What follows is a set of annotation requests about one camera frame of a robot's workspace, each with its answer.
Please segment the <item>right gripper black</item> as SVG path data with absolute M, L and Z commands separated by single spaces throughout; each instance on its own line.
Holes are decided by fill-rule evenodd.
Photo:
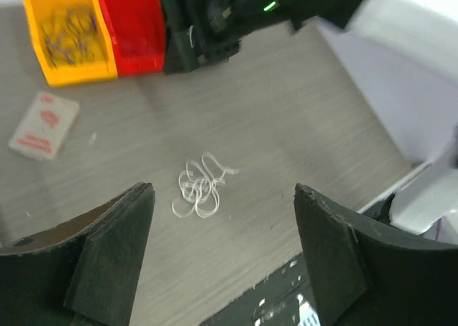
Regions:
M 290 21 L 296 0 L 187 0 L 193 36 L 205 56 L 221 60 L 239 51 L 240 40 L 254 31 Z

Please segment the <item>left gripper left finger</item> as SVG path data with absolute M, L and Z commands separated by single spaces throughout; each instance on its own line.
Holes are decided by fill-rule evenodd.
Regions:
M 128 325 L 155 191 L 107 203 L 1 248 L 2 325 Z

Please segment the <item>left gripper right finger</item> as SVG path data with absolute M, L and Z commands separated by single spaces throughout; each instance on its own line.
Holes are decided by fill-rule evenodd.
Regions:
M 302 184 L 294 208 L 322 325 L 455 325 L 457 246 L 409 234 Z

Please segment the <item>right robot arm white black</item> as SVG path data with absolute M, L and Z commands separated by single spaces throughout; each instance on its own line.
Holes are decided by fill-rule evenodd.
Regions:
M 331 45 L 419 176 L 393 188 L 390 225 L 412 234 L 457 226 L 457 0 L 193 0 L 198 30 L 240 39 L 308 21 Z

